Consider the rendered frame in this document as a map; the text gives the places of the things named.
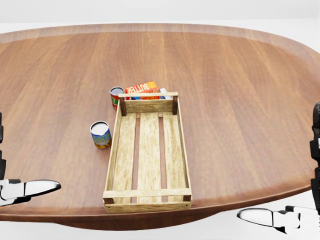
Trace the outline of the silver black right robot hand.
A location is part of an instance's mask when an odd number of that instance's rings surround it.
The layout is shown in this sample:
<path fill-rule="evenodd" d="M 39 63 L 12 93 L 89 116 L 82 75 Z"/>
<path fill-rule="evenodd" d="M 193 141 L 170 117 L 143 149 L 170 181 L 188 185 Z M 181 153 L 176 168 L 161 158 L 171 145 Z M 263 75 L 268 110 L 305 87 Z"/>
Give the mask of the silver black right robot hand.
<path fill-rule="evenodd" d="M 310 183 L 315 208 L 291 205 L 279 211 L 246 208 L 237 213 L 239 219 L 306 240 L 320 240 L 320 101 L 313 108 L 312 122 L 313 140 L 309 146 L 311 158 L 317 162 L 317 167 Z"/>

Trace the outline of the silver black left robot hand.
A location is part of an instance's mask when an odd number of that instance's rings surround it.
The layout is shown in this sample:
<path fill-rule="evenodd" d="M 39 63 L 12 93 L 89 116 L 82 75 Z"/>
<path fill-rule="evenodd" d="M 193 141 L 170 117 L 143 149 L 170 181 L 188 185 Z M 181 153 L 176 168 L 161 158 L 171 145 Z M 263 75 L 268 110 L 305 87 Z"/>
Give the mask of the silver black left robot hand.
<path fill-rule="evenodd" d="M 22 182 L 20 179 L 5 179 L 7 161 L 0 150 L 0 207 L 29 202 L 32 197 L 45 195 L 61 189 L 55 180 L 37 179 Z"/>

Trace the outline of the blue yellow soup tin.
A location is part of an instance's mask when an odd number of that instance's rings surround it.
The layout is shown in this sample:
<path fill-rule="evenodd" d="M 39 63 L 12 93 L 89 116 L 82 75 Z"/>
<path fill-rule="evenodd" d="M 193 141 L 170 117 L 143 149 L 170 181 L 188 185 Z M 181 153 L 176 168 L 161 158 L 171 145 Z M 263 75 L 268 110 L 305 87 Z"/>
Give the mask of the blue yellow soup tin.
<path fill-rule="evenodd" d="M 96 121 L 90 126 L 90 133 L 95 146 L 105 149 L 112 145 L 110 127 L 105 121 Z"/>

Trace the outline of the wooden slat tray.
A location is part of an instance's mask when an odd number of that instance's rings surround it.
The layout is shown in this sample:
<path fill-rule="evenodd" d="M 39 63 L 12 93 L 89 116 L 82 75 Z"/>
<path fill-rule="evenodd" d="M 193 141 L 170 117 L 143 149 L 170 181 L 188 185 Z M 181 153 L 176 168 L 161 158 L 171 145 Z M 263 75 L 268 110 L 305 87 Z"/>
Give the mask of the wooden slat tray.
<path fill-rule="evenodd" d="M 119 95 L 102 199 L 110 214 L 191 207 L 177 92 Z"/>

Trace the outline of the red green tin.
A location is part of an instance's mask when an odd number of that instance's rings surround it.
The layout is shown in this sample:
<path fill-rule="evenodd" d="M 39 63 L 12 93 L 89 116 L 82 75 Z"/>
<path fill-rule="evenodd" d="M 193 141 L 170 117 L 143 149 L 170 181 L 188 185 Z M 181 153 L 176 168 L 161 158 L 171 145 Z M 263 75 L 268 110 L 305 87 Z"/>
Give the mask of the red green tin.
<path fill-rule="evenodd" d="M 119 94 L 124 93 L 124 89 L 120 86 L 112 87 L 109 90 L 110 97 L 111 97 L 111 103 L 114 109 L 118 108 L 118 101 L 119 101 Z"/>

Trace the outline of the orange butter box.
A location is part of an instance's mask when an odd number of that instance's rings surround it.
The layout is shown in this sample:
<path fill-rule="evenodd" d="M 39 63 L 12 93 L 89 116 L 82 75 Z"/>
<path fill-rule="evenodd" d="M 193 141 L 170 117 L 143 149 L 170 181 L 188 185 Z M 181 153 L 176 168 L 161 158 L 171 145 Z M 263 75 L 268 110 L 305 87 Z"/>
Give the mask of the orange butter box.
<path fill-rule="evenodd" d="M 149 81 L 146 83 L 137 84 L 134 86 L 129 86 L 125 88 L 125 94 L 132 93 L 164 93 L 164 88 L 159 88 L 158 85 L 154 81 Z M 152 100 L 152 99 L 165 99 L 165 96 L 152 96 L 152 97 L 126 97 L 126 100 Z"/>

